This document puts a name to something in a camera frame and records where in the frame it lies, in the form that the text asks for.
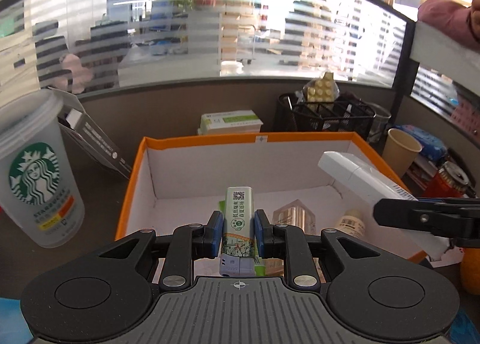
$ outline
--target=red can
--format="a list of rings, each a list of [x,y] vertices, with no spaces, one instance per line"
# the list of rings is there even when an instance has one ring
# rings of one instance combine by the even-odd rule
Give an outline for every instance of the red can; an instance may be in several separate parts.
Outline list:
[[[469,177],[455,163],[445,162],[428,184],[423,198],[462,198],[469,185]]]

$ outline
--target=green and white box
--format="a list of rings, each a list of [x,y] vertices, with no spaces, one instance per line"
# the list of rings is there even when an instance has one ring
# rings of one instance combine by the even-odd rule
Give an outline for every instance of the green and white box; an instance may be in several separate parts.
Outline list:
[[[229,133],[258,133],[263,122],[251,110],[203,114],[200,135]]]
[[[254,197],[250,187],[226,190],[220,275],[255,276]]]

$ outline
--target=transparent plastic container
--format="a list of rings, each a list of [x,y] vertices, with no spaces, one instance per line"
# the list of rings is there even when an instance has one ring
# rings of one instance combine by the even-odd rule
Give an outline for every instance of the transparent plastic container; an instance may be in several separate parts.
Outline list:
[[[61,109],[50,90],[0,108],[0,206],[45,248],[71,239],[85,214],[57,122]]]

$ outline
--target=starbucks cup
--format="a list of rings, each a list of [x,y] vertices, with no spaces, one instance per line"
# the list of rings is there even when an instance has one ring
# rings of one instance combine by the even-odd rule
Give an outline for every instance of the starbucks cup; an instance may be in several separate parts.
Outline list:
[[[395,174],[402,177],[421,150],[422,144],[417,139],[400,129],[393,128],[388,131],[382,158]]]
[[[0,206],[45,248],[71,239],[85,213],[57,122],[61,109],[50,90],[0,108]]]

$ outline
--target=barcode label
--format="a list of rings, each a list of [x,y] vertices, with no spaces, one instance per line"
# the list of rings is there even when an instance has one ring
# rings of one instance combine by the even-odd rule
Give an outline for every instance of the barcode label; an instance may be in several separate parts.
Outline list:
[[[355,221],[353,220],[349,220],[348,218],[344,218],[342,219],[342,224],[347,224],[347,225],[351,225],[351,226],[355,226]]]
[[[408,191],[405,191],[402,187],[400,187],[398,184],[395,184],[393,186],[393,189],[397,194],[401,196],[402,199],[408,199],[408,200],[417,200],[412,194],[410,194]]]
[[[244,200],[244,199],[245,199],[245,191],[233,192],[233,200]]]

